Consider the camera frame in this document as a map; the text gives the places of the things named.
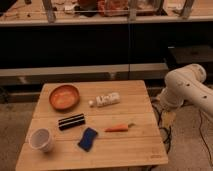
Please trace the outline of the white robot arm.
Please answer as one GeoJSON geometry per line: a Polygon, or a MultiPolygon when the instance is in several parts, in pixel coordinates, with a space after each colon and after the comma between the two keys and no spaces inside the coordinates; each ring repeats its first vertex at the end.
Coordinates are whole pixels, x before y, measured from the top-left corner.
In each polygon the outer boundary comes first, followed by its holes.
{"type": "Polygon", "coordinates": [[[160,104],[166,110],[179,108],[185,100],[213,117],[213,89],[203,84],[206,71],[199,64],[189,64],[168,72],[165,88],[159,95],[160,104]]]}

